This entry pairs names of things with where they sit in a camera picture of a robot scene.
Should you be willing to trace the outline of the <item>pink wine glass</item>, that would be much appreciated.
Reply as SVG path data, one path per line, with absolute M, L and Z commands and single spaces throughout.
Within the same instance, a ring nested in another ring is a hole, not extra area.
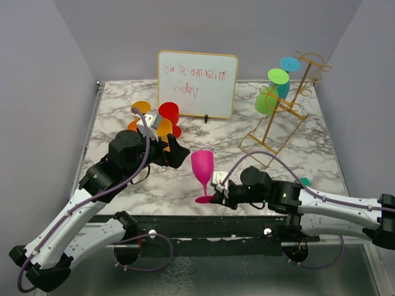
M 196 202 L 199 204 L 209 204 L 212 196 L 207 193 L 207 184 L 214 172 L 214 154 L 209 150 L 199 150 L 191 155 L 192 171 L 196 179 L 202 184 L 204 195 L 198 197 Z

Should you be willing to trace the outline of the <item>yellow wine glass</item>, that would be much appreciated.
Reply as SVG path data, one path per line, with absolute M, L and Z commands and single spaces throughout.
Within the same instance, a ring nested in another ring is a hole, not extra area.
M 163 142 L 168 144 L 168 134 L 173 134 L 173 125 L 170 120 L 163 118 L 159 127 L 157 128 L 157 135 Z
M 150 105 L 150 103 L 148 101 L 138 101 L 135 102 L 132 106 L 131 106 L 131 113 L 134 119 L 139 119 L 139 115 L 137 113 L 133 112 L 133 109 L 137 108 L 139 109 L 143 115 L 145 115 L 146 113 L 150 112 L 152 110 L 152 107 Z

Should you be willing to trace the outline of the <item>red wine glass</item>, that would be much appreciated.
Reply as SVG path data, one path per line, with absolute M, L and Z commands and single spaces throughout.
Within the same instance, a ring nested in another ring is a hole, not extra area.
M 159 107 L 159 114 L 168 119 L 172 123 L 173 135 L 176 138 L 181 136 L 181 128 L 178 126 L 178 121 L 180 119 L 179 108 L 174 102 L 165 102 Z

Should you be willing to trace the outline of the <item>orange wine glass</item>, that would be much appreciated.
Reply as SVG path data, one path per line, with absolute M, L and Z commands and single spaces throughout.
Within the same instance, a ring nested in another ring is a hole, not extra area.
M 131 123 L 128 124 L 127 129 L 130 131 L 137 132 L 138 127 L 137 127 L 137 122 L 139 122 L 139 118 L 133 120 Z

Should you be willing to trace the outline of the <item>gold wire glass rack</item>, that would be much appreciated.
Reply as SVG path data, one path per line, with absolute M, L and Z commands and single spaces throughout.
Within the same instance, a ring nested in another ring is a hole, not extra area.
M 262 148 L 278 155 L 310 116 L 306 103 L 312 96 L 312 87 L 322 81 L 322 72 L 329 72 L 331 66 L 322 55 L 314 52 L 295 51 L 290 57 L 297 58 L 301 68 L 289 73 L 289 93 L 286 99 L 278 98 L 273 113 L 264 115 L 258 112 L 262 118 L 238 144 L 238 148 L 244 153 Z

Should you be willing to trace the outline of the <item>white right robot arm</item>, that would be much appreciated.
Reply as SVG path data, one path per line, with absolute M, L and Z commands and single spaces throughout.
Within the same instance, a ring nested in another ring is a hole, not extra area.
M 394 249 L 394 196 L 355 198 L 318 191 L 299 182 L 273 180 L 250 166 L 240 184 L 215 171 L 210 180 L 215 193 L 210 202 L 237 209 L 239 204 L 263 203 L 287 216 L 283 233 L 290 241 L 319 235 L 358 237 L 383 249 Z

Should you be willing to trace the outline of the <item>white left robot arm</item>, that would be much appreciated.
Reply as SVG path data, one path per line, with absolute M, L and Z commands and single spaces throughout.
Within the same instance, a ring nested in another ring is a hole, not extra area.
M 17 245 L 9 256 L 34 289 L 51 292 L 69 277 L 79 262 L 100 248 L 125 244 L 138 236 L 138 223 L 121 211 L 86 237 L 78 237 L 85 224 L 123 191 L 150 164 L 179 168 L 189 149 L 174 135 L 152 140 L 140 132 L 123 130 L 109 143 L 108 153 L 91 166 L 73 196 L 52 223 L 27 245 Z

